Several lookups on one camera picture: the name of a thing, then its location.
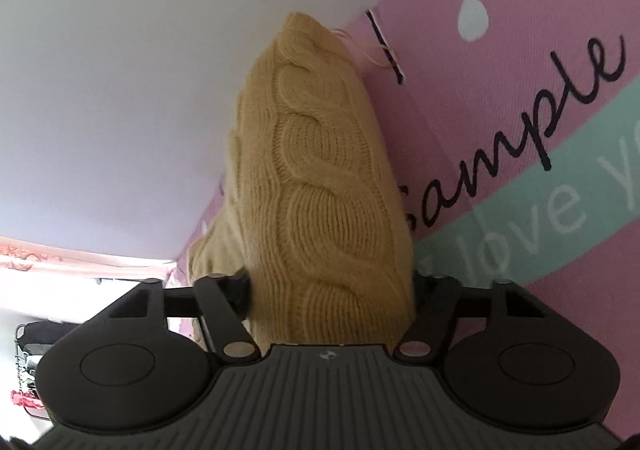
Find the yellow cable knit sweater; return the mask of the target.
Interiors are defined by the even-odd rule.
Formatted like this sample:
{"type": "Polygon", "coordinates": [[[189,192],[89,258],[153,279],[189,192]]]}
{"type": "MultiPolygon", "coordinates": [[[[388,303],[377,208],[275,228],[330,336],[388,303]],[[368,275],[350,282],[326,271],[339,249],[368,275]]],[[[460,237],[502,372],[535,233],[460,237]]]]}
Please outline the yellow cable knit sweater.
{"type": "Polygon", "coordinates": [[[288,15],[236,103],[224,201],[190,246],[191,280],[246,270],[257,345],[394,346],[414,318],[412,243],[355,60],[288,15]]]}

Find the pink floral bed sheet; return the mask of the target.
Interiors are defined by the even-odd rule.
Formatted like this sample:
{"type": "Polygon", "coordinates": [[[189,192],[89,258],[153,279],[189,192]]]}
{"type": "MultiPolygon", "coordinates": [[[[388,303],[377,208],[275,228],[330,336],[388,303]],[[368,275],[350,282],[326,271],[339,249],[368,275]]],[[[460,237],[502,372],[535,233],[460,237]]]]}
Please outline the pink floral bed sheet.
{"type": "Polygon", "coordinates": [[[330,31],[378,121],[412,272],[582,281],[596,251],[629,273],[639,0],[380,0],[330,31]]]}

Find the white headboard panel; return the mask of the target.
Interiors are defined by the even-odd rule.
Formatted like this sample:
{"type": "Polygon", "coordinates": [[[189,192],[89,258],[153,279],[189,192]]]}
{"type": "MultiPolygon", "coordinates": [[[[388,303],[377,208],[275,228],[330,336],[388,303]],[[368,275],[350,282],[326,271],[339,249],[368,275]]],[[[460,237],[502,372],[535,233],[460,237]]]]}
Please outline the white headboard panel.
{"type": "Polygon", "coordinates": [[[339,27],[376,1],[1,0],[2,235],[174,259],[285,16],[339,27]]]}

